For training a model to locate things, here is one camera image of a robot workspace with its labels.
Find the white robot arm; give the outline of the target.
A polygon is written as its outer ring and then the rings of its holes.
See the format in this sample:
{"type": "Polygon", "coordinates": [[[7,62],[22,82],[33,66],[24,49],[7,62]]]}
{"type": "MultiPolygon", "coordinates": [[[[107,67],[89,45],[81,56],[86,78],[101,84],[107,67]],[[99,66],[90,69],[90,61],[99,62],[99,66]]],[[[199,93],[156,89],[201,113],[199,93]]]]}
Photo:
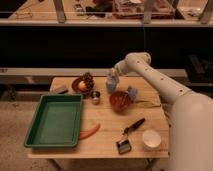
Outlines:
{"type": "Polygon", "coordinates": [[[114,65],[117,76],[135,72],[172,105],[169,171],[213,171],[213,99],[150,66],[146,52],[129,53],[114,65]]]}

